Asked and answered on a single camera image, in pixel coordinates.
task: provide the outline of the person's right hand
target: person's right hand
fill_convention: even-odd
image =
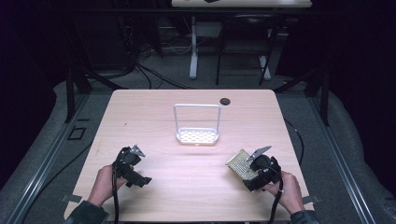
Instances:
[[[290,214],[305,210],[297,178],[294,175],[283,171],[281,172],[281,175],[283,179],[283,193],[280,197],[279,203],[284,206]],[[275,196],[279,192],[279,182],[276,184],[265,185],[262,189],[269,191]]]

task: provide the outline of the perforated basket base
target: perforated basket base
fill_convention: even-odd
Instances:
[[[177,132],[177,141],[183,145],[215,145],[219,134],[215,129],[181,128]]]

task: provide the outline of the desk leg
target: desk leg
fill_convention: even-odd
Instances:
[[[259,57],[259,60],[260,60],[260,66],[261,66],[261,67],[264,67],[264,66],[265,66],[265,62],[266,62],[265,57],[264,57],[264,56],[261,56],[261,57]],[[268,67],[267,67],[267,69],[265,70],[264,80],[266,80],[266,81],[271,80],[271,74],[270,74],[270,70],[268,69]]]
[[[191,18],[191,65],[190,65],[190,79],[197,78],[198,68],[198,49],[197,49],[197,34],[196,34],[196,21],[195,17]]]

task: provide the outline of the black chair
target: black chair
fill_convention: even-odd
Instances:
[[[219,85],[220,69],[246,68],[261,69],[260,85],[263,82],[265,70],[271,58],[272,49],[276,42],[278,30],[283,25],[283,18],[273,14],[239,14],[226,20],[219,34],[219,57],[216,85]],[[254,66],[224,66],[221,65],[221,57],[226,53],[253,54],[265,57],[265,65]]]

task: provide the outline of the gray carpet floor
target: gray carpet floor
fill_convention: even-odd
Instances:
[[[276,70],[276,61],[281,52],[281,45],[277,46],[276,54],[270,63],[272,74]],[[166,50],[164,57],[159,57],[152,52],[150,57],[142,59],[140,63],[146,67],[161,73],[165,77],[172,78],[177,83],[195,89],[269,89],[273,90],[284,83],[289,77],[272,77],[259,86],[259,76],[230,76],[221,77],[220,84],[215,85],[216,54],[210,44],[200,47],[198,77],[189,79],[191,52],[184,54]],[[104,76],[111,75],[108,71],[101,73]],[[158,77],[148,74],[152,87],[160,89],[176,89],[177,87],[163,82]],[[134,70],[131,74],[111,79],[113,82],[129,89],[147,89],[147,78]],[[9,218],[20,211],[15,208],[26,197],[24,194],[31,184],[31,179],[42,165],[47,155],[53,150],[54,143],[59,140],[62,132],[65,132],[59,153],[55,155],[55,161],[50,166],[49,172],[43,177],[44,185],[60,171],[69,161],[77,156],[95,137],[95,133],[104,115],[106,105],[111,96],[111,90],[96,80],[91,80],[92,94],[85,96],[76,91],[80,110],[72,123],[64,124],[66,118],[66,94],[65,84],[61,83],[55,88],[57,103],[51,117],[42,129],[40,135],[32,144],[30,150],[22,160],[18,169],[8,180],[0,192],[0,223],[14,223]],[[345,180],[340,175],[332,155],[329,140],[323,132],[323,125],[317,118],[318,113],[315,104],[318,99],[306,98],[303,95],[305,84],[300,83],[284,93],[278,93],[277,99],[284,118],[287,119],[301,135],[304,142],[304,158],[301,165],[304,179],[308,190],[312,195],[318,195],[321,202],[315,204],[322,223],[363,223],[356,204],[351,200],[351,192],[348,190]],[[364,163],[361,140],[356,128],[345,111],[339,99],[331,94],[329,107],[330,130],[346,158],[347,167],[355,177],[355,181],[361,190],[362,198],[373,214],[376,223],[396,223],[385,210],[384,204],[387,198],[393,198],[375,178],[373,172]],[[290,139],[295,148],[296,156],[301,155],[301,140],[294,128],[285,123],[290,132]],[[73,127],[84,128],[86,131],[80,140],[67,140]],[[79,172],[83,166],[88,150],[83,152],[73,163],[67,166],[50,184],[42,191],[35,200],[24,223],[62,223],[64,221],[64,209],[66,203],[61,201],[65,194],[71,194],[78,180]]]

